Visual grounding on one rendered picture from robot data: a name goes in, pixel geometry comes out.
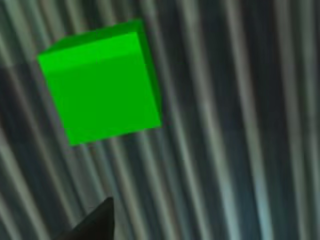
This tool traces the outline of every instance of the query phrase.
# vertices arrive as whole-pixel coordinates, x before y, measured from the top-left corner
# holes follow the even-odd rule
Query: striped background
[[[109,196],[117,240],[320,239],[319,10],[318,0],[0,0],[0,239],[55,239]],[[71,148],[36,55],[134,18],[147,28],[163,127]]]

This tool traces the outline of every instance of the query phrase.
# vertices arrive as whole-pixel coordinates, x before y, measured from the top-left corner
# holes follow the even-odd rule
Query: cube's front face
[[[39,62],[72,146],[161,125],[138,32],[51,51]]]

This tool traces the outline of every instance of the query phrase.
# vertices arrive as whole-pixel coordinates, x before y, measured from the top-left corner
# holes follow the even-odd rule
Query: green box
[[[71,146],[161,126],[141,20],[68,36],[37,59]]]

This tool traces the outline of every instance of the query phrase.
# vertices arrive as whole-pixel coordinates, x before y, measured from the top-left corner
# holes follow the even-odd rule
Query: black object
[[[115,234],[114,200],[109,197],[72,231],[55,240],[113,240]]]

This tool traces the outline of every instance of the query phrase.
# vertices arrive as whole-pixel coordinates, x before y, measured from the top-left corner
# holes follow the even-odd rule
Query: corrugated metal surface
[[[117,240],[320,239],[319,7],[0,0],[0,239],[54,239],[108,196]],[[163,127],[71,148],[36,55],[133,18]]]

